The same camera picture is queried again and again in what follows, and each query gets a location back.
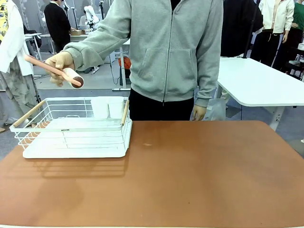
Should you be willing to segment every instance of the hand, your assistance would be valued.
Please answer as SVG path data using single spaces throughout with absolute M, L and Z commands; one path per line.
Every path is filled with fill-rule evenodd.
M 63 70 L 64 68 L 72 68 L 75 70 L 74 60 L 70 53 L 63 51 L 59 52 L 57 55 L 52 56 L 46 60 L 46 63 L 55 67 L 59 70 Z M 61 87 L 63 85 L 63 77 L 56 75 L 54 73 L 48 72 L 51 75 L 50 82 L 57 84 L 57 86 Z
M 294 23 L 294 22 L 293 22 L 293 23 L 291 24 L 291 27 L 297 28 L 297 27 L 299 27 L 299 25 L 298 25 L 297 23 Z
M 283 36 L 283 40 L 282 40 L 283 44 L 286 43 L 287 37 L 288 37 L 288 34 L 285 33 L 284 36 Z
M 207 111 L 207 108 L 204 108 L 204 107 L 200 107 L 198 105 L 194 105 L 194 108 L 193 108 L 193 117 L 192 119 L 195 120 L 195 121 L 201 121 L 205 114 L 206 114 L 206 111 Z

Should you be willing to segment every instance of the jacket pocket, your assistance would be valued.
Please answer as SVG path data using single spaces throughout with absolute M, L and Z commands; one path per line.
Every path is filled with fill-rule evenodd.
M 170 51 L 167 92 L 186 94 L 197 87 L 197 60 L 190 49 Z
M 147 49 L 138 74 L 132 83 L 147 92 L 163 91 L 167 72 L 168 49 Z

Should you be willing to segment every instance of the dish rack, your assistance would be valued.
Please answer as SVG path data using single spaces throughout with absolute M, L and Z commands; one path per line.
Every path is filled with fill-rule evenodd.
M 10 130 L 24 158 L 115 158 L 129 148 L 132 120 L 124 97 L 122 119 L 94 117 L 93 97 L 47 98 L 17 120 Z M 35 128 L 28 128 L 37 123 Z

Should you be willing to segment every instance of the green shirt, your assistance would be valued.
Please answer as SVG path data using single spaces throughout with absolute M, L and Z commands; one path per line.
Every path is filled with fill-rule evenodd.
M 304 30 L 304 5 L 295 2 L 294 23 L 298 24 L 297 29 Z

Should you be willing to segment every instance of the wooden stick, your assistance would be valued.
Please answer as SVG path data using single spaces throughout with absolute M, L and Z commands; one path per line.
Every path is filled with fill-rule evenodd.
M 125 120 L 127 118 L 128 109 L 129 109 L 129 99 L 125 103 L 124 112 L 123 112 L 123 119 L 122 119 L 122 126 L 124 126 Z
M 43 100 L 39 104 L 37 104 L 35 107 L 33 107 L 31 110 L 28 111 L 23 117 L 18 119 L 13 126 L 18 127 L 20 124 L 22 124 L 30 115 L 32 115 L 35 111 L 37 111 L 46 101 Z
M 46 63 L 44 63 L 44 62 L 42 62 L 42 61 L 34 58 L 33 56 L 25 55 L 24 59 L 27 62 L 30 62 L 30 63 L 32 63 L 34 65 L 37 65 L 38 67 L 41 67 L 41 68 L 43 68 L 43 69 L 45 69 L 47 71 L 50 71 L 50 72 L 52 72 L 52 73 L 54 73 L 56 75 L 62 76 L 66 81 L 68 81 L 68 82 L 70 82 L 70 83 L 72 83 L 72 84 L 74 84 L 76 86 L 81 86 L 80 82 L 78 82 L 78 81 L 74 80 L 73 78 L 69 77 L 63 71 L 61 71 L 61 70 L 59 70 L 59 69 L 57 69 L 55 67 L 52 67 L 49 64 L 46 64 Z

